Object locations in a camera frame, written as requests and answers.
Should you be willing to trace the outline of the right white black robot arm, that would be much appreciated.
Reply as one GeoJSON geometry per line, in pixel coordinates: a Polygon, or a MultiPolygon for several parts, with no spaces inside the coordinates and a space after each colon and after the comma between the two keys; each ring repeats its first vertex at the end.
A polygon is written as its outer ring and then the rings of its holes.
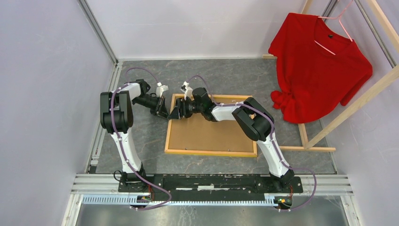
{"type": "Polygon", "coordinates": [[[200,113],[212,122],[236,121],[244,134],[256,142],[266,158],[273,189],[284,192],[290,187],[295,173],[274,139],[274,119],[254,98],[225,104],[215,101],[205,88],[192,89],[185,83],[181,91],[184,97],[176,99],[168,119],[189,118],[194,113],[200,113]]]}

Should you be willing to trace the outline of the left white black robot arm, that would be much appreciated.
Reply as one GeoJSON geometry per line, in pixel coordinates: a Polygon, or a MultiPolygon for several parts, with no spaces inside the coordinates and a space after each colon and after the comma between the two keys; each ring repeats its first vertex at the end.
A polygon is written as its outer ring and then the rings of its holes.
{"type": "Polygon", "coordinates": [[[169,116],[163,96],[168,86],[157,82],[156,92],[149,94],[150,88],[145,80],[138,79],[127,82],[114,91],[100,94],[100,124],[117,145],[122,162],[121,181],[129,181],[137,192],[147,188],[148,179],[131,135],[134,124],[132,105],[144,106],[150,110],[150,114],[163,119],[169,116]]]}

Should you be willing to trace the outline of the red t-shirt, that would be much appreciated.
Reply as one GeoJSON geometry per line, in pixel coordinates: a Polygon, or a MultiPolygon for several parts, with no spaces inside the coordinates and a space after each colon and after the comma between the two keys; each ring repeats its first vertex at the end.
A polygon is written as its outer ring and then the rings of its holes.
{"type": "Polygon", "coordinates": [[[279,84],[271,93],[273,106],[294,124],[316,121],[347,105],[373,74],[356,42],[315,15],[289,13],[269,53],[277,59],[279,84]]]}

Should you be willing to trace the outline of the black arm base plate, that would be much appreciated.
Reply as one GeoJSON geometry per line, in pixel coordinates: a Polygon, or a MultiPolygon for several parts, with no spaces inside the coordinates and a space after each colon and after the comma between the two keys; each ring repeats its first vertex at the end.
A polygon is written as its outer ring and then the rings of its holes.
{"type": "Polygon", "coordinates": [[[153,201],[263,201],[265,194],[300,194],[300,177],[288,181],[262,174],[147,174],[148,185],[133,173],[119,179],[122,193],[149,193],[153,201]]]}

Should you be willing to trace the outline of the aluminium rail frame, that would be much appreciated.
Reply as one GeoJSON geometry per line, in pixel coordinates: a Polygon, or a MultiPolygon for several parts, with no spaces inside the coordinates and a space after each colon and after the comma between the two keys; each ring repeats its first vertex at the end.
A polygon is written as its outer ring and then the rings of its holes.
{"type": "MultiPolygon", "coordinates": [[[[169,155],[163,139],[167,122],[135,111],[131,133],[146,174],[262,174],[270,175],[260,147],[258,157],[169,155]]],[[[300,177],[300,194],[265,194],[263,201],[153,201],[149,193],[118,191],[120,174],[97,174],[96,165],[78,174],[72,186],[65,226],[359,226],[354,193],[346,175],[335,166],[323,174],[318,152],[303,149],[305,160],[293,158],[294,148],[280,147],[283,157],[300,177]]]]}

